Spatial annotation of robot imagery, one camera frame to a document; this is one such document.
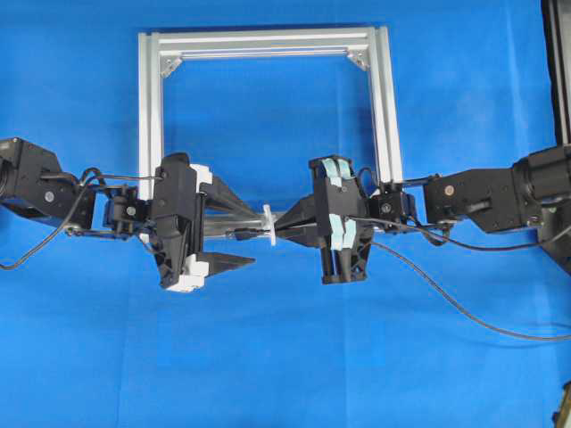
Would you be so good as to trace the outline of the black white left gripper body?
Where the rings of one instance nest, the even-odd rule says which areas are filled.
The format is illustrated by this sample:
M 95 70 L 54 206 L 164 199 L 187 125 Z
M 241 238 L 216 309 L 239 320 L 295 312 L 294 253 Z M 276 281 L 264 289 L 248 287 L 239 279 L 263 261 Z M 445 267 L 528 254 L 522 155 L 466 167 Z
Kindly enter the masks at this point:
M 200 261 L 203 250 L 205 193 L 210 169 L 190 162 L 184 152 L 164 157 L 155 170 L 150 208 L 149 242 L 160 275 L 169 292 L 188 293 L 204 286 L 209 263 Z

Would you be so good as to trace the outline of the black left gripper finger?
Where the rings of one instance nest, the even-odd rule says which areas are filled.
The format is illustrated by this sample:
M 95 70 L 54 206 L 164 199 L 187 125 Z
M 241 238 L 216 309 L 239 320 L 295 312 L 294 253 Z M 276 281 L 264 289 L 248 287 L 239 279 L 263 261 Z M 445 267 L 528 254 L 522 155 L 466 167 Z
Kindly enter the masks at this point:
M 208 264 L 207 277 L 246 267 L 255 262 L 254 258 L 220 252 L 204 252 L 203 262 Z
M 205 207 L 208 210 L 224 212 L 242 219 L 255 219 L 260 216 L 218 176 L 213 176 L 210 183 L 203 183 L 203 193 L 206 195 Z

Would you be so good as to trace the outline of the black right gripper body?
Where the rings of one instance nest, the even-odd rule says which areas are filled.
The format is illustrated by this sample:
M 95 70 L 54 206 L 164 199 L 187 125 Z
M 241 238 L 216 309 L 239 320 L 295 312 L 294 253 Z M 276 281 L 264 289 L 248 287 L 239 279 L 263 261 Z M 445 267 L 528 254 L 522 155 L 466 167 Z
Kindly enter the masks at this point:
M 309 163 L 315 202 L 323 284 L 346 284 L 367 278 L 374 227 L 368 198 L 352 161 L 332 155 Z

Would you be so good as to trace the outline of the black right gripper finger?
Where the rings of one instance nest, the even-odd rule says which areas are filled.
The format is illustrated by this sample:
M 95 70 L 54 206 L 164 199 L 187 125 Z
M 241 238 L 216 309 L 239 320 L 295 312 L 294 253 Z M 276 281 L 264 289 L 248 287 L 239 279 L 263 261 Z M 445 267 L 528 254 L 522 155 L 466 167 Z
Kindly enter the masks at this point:
M 277 230 L 278 238 L 300 244 L 305 247 L 319 248 L 318 229 L 315 226 L 292 227 Z
M 307 226 L 316 222 L 316 203 L 313 194 L 301 198 L 275 223 L 276 230 L 286 230 L 294 226 Z

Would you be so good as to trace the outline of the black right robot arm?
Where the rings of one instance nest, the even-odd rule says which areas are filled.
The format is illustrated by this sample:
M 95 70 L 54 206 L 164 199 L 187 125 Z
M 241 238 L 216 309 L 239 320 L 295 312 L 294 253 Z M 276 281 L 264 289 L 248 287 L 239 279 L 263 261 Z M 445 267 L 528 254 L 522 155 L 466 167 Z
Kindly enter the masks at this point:
M 313 191 L 275 224 L 278 237 L 319 249 L 322 281 L 362 281 L 373 234 L 419 231 L 433 245 L 468 219 L 487 234 L 536 230 L 536 245 L 570 269 L 570 148 L 531 153 L 504 169 L 469 169 L 400 183 L 367 194 L 352 162 L 310 162 Z

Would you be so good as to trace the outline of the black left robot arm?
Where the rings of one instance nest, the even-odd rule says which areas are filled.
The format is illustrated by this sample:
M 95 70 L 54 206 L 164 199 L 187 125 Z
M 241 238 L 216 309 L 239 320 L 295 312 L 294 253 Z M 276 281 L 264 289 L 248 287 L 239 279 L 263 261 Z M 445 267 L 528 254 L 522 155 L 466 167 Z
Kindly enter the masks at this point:
M 251 258 L 203 248 L 207 210 L 238 220 L 226 234 L 245 240 L 264 234 L 260 217 L 210 169 L 183 153 L 162 159 L 144 182 L 152 197 L 140 198 L 134 177 L 97 168 L 81 177 L 61 169 L 54 153 L 18 137 L 1 143 L 1 204 L 14 214 L 54 227 L 56 233 L 126 241 L 136 237 L 153 255 L 160 286 L 192 292 L 209 276 L 247 266 Z

